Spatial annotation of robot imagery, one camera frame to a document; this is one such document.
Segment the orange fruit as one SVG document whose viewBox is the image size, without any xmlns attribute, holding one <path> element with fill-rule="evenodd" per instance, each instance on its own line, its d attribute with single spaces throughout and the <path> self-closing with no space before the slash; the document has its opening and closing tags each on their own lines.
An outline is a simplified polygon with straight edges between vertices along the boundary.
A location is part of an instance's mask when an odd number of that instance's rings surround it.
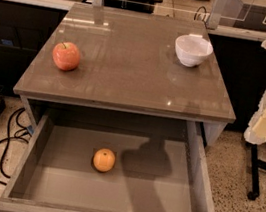
<svg viewBox="0 0 266 212">
<path fill-rule="evenodd" d="M 93 155 L 93 166 L 101 173 L 110 171 L 116 162 L 116 155 L 108 148 L 101 148 Z"/>
</svg>

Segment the open grey top drawer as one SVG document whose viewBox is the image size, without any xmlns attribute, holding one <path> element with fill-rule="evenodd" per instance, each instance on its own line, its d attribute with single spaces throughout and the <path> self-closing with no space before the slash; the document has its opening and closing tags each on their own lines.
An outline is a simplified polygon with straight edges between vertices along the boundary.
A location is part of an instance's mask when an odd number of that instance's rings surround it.
<svg viewBox="0 0 266 212">
<path fill-rule="evenodd" d="M 0 212 L 215 212 L 200 124 L 61 107 L 42 116 Z M 114 167 L 93 155 L 108 148 Z"/>
</svg>

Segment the white ceramic bowl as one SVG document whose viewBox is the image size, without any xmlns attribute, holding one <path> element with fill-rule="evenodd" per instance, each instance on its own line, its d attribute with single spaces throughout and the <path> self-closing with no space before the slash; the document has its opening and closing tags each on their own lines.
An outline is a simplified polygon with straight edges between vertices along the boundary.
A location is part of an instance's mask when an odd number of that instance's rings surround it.
<svg viewBox="0 0 266 212">
<path fill-rule="evenodd" d="M 181 35 L 175 40 L 176 56 L 182 65 L 195 67 L 208 59 L 213 46 L 200 35 Z"/>
</svg>

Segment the black stand with caster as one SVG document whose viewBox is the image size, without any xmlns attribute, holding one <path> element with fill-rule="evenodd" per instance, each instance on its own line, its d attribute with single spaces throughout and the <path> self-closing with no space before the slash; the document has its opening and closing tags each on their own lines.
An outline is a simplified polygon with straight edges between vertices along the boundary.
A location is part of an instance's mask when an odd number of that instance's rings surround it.
<svg viewBox="0 0 266 212">
<path fill-rule="evenodd" d="M 258 147 L 254 144 L 245 143 L 247 146 L 247 156 L 250 159 L 248 162 L 249 165 L 249 171 L 251 173 L 251 189 L 247 193 L 247 198 L 249 200 L 256 200 L 257 197 L 260 195 L 260 189 L 259 189 L 259 170 L 263 169 L 266 171 L 266 161 L 260 160 L 258 157 Z"/>
</svg>

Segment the red apple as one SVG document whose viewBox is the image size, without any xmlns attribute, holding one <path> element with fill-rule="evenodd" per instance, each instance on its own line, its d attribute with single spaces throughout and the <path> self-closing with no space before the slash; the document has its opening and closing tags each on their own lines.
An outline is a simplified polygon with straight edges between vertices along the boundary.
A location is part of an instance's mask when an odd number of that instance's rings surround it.
<svg viewBox="0 0 266 212">
<path fill-rule="evenodd" d="M 79 48 L 72 42 L 61 42 L 53 48 L 54 64 L 62 71 L 74 70 L 80 62 Z"/>
</svg>

